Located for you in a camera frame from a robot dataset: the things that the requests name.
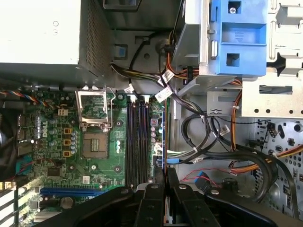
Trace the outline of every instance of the fan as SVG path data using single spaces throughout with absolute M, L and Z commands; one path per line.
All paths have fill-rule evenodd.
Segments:
M 16 138 L 19 112 L 0 109 L 0 182 L 16 174 Z

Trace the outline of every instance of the ram slot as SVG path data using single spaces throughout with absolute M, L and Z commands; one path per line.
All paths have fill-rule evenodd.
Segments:
M 126 119 L 126 148 L 125 148 L 125 185 L 131 187 L 134 184 L 134 151 L 136 138 L 136 104 L 131 101 L 127 102 L 127 119 Z
M 139 110 L 139 134 L 138 138 L 138 184 L 147 182 L 148 178 L 148 142 L 149 142 L 149 107 L 145 103 L 140 104 Z

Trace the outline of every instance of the integrated circuit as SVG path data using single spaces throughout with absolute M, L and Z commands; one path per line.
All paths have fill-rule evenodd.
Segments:
M 61 176 L 61 168 L 48 167 L 47 176 Z
M 107 158 L 107 133 L 85 133 L 83 141 L 83 156 Z
M 37 201 L 30 201 L 29 207 L 30 209 L 38 209 L 38 202 Z

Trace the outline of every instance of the power supply unit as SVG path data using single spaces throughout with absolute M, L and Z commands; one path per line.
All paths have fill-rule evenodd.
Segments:
M 3 0 L 0 27 L 1 78 L 110 86 L 111 30 L 97 0 Z

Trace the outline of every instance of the blue drive bay bracket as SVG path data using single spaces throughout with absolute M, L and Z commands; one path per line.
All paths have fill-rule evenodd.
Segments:
M 267 4 L 268 0 L 212 1 L 210 38 L 218 42 L 216 75 L 266 75 Z

